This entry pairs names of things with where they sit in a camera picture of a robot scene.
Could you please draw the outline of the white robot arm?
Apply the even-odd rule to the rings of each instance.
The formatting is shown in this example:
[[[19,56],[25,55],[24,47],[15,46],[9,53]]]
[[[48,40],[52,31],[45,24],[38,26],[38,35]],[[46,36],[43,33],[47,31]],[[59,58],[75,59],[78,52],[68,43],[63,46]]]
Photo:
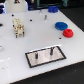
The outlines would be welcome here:
[[[5,10],[7,13],[24,12],[27,10],[26,0],[6,0]]]

